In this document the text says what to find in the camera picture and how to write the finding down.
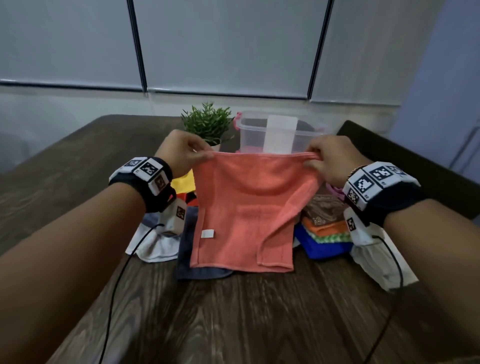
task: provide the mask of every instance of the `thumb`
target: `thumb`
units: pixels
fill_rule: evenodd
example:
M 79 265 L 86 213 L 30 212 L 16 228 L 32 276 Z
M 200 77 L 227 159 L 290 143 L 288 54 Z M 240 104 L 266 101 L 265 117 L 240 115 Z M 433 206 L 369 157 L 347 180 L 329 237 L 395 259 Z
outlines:
M 304 166 L 317 170 L 321 175 L 323 175 L 325 170 L 325 162 L 316 159 L 310 159 L 303 163 Z
M 213 153 L 211 152 L 191 152 L 189 155 L 189 160 L 192 164 L 200 164 L 206 162 L 213 158 Z

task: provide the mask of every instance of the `black vertical divider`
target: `black vertical divider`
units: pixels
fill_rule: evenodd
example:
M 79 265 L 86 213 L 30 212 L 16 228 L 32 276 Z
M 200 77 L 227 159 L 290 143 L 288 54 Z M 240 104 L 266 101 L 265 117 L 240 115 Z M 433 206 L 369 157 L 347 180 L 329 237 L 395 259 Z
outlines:
M 324 24 L 322 25 L 322 32 L 320 33 L 320 39 L 318 40 L 317 54 L 315 55 L 315 61 L 313 62 L 312 75 L 310 77 L 310 83 L 308 85 L 307 100 L 310 100 L 312 98 L 313 86 L 315 85 L 315 78 L 317 76 L 318 63 L 320 61 L 320 56 L 322 55 L 322 49 L 324 47 L 328 23 L 330 21 L 330 15 L 333 9 L 333 2 L 334 0 L 328 0 L 327 9 L 325 11 Z
M 140 80 L 142 81 L 142 90 L 147 92 L 147 78 L 145 75 L 144 58 L 142 56 L 142 46 L 140 45 L 140 37 L 138 35 L 137 16 L 135 15 L 135 7 L 133 0 L 127 0 L 128 14 L 130 15 L 130 24 L 132 26 L 133 41 L 135 43 L 135 51 L 137 53 L 138 70 L 140 71 Z

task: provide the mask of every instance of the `person's left hand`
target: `person's left hand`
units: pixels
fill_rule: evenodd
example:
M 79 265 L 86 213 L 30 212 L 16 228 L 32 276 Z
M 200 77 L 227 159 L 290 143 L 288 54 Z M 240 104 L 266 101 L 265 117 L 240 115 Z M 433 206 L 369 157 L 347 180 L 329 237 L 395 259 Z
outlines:
M 172 169 L 173 178 L 184 176 L 193 166 L 213 158 L 212 147 L 195 134 L 172 130 L 155 157 L 163 159 Z

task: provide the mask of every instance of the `yellow cloth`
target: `yellow cloth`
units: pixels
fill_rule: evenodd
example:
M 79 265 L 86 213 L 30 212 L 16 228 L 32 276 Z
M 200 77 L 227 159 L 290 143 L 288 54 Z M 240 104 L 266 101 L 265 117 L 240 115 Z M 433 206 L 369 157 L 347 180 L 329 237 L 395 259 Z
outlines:
M 175 178 L 170 184 L 176 193 L 187 194 L 195 191 L 195 180 L 193 179 L 193 170 L 190 170 L 186 175 Z

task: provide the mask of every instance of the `wire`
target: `wire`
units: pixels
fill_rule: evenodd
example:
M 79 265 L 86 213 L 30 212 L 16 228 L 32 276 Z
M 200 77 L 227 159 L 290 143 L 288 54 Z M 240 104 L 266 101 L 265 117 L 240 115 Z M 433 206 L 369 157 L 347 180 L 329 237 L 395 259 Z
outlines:
M 112 299 L 110 301 L 110 308 L 108 310 L 108 321 L 107 321 L 107 332 L 105 334 L 105 341 L 103 343 L 103 349 L 102 349 L 102 354 L 100 355 L 100 360 L 98 361 L 98 364 L 101 364 L 103 361 L 103 357 L 105 355 L 105 350 L 107 349 L 107 343 L 108 343 L 108 334 L 110 332 L 110 323 L 112 321 L 112 311 L 113 311 L 113 299 L 115 298 L 115 292 L 117 291 L 117 287 L 120 282 L 120 278 L 125 271 L 125 268 L 127 267 L 128 262 L 130 262 L 130 259 L 134 256 L 135 252 L 137 251 L 138 247 L 140 244 L 144 241 L 144 239 L 147 237 L 148 234 L 152 232 L 153 229 L 155 229 L 158 226 L 165 226 L 164 224 L 156 224 L 155 226 L 151 227 L 150 230 L 140 239 L 138 242 L 137 246 L 135 249 L 132 250 L 132 254 L 128 257 L 127 261 L 125 262 L 123 268 L 121 269 L 121 272 L 119 274 L 119 277 L 117 278 L 117 282 L 115 283 L 115 286 L 113 287 L 113 293 L 112 293 Z
M 390 255 L 392 256 L 393 260 L 395 261 L 396 267 L 398 268 L 398 273 L 400 275 L 400 286 L 398 287 L 398 292 L 397 292 L 397 295 L 396 295 L 396 300 L 394 302 L 392 311 L 390 311 L 390 314 L 388 315 L 387 320 L 385 321 L 385 324 L 384 324 L 384 327 L 382 328 L 382 331 L 380 331 L 380 334 L 378 335 L 377 340 L 375 340 L 375 343 L 373 344 L 372 348 L 370 349 L 370 352 L 368 353 L 367 357 L 363 361 L 363 364 L 367 364 L 370 361 L 370 359 L 373 356 L 373 353 L 375 352 L 375 350 L 378 347 L 378 344 L 380 344 L 380 341 L 382 341 L 382 339 L 385 335 L 385 332 L 387 331 L 388 325 L 390 324 L 390 321 L 392 320 L 393 315 L 397 311 L 398 306 L 400 306 L 400 300 L 401 300 L 402 293 L 403 293 L 403 273 L 402 273 L 402 269 L 400 268 L 400 264 L 398 263 L 397 259 L 395 258 L 395 255 L 392 252 L 392 249 L 390 249 L 390 247 L 385 242 L 385 240 L 383 240 L 380 236 L 373 235 L 372 238 L 380 239 L 382 241 L 382 243 L 384 243 L 384 245 L 386 246 L 388 251 L 390 252 Z

